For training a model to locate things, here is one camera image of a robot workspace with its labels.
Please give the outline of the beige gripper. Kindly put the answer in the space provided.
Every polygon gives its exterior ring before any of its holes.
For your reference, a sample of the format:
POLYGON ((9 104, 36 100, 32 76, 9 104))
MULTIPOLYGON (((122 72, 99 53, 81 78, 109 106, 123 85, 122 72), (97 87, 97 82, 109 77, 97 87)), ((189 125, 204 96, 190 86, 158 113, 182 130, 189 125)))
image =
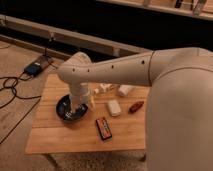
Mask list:
POLYGON ((88 83, 71 84, 69 89, 72 112, 75 112, 82 104, 86 104, 90 109, 94 108, 94 98, 88 83))

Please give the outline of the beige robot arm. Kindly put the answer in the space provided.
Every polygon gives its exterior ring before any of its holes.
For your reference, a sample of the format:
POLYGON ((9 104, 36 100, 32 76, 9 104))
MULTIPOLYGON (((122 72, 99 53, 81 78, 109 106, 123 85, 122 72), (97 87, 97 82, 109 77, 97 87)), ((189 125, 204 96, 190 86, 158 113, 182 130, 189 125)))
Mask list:
POLYGON ((212 51, 177 48, 97 63, 78 52, 58 76, 75 106, 89 100, 89 83, 148 86, 147 171, 213 171, 212 51))

